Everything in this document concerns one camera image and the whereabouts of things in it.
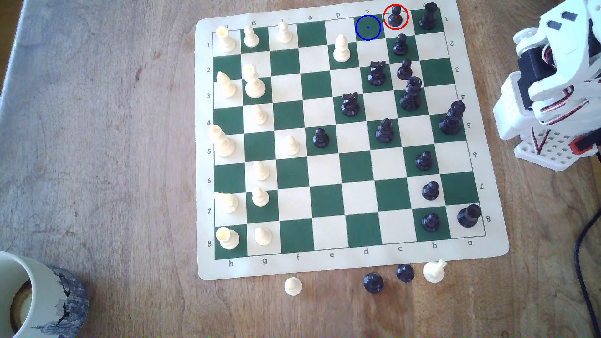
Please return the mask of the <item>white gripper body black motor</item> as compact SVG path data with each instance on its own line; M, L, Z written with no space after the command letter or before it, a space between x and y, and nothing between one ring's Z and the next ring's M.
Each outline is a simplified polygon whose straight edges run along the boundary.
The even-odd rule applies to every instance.
M552 81L569 83L593 77L590 62L590 20L592 1L564 1L542 14L533 32L515 35L518 65L530 81L551 76Z

